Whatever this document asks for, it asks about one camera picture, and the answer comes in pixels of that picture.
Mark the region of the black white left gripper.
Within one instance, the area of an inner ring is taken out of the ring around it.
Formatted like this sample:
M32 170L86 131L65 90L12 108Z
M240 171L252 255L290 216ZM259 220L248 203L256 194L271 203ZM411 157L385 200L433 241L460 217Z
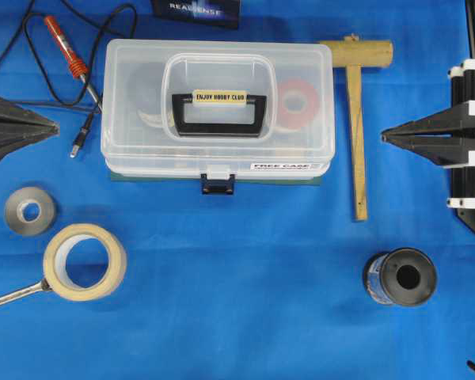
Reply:
M29 132L26 134L0 133L0 161L22 147L38 143L59 134L59 125L38 113L24 109L0 97L0 124L46 127L50 131Z

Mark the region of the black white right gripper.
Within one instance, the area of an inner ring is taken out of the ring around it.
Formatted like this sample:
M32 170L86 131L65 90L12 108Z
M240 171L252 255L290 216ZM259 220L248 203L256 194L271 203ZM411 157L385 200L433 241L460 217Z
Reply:
M456 168L450 171L448 206L462 221L475 222L475 139L417 136L465 132L465 137L475 138L475 59L451 68L450 80L454 107L384 130L382 141L435 165Z

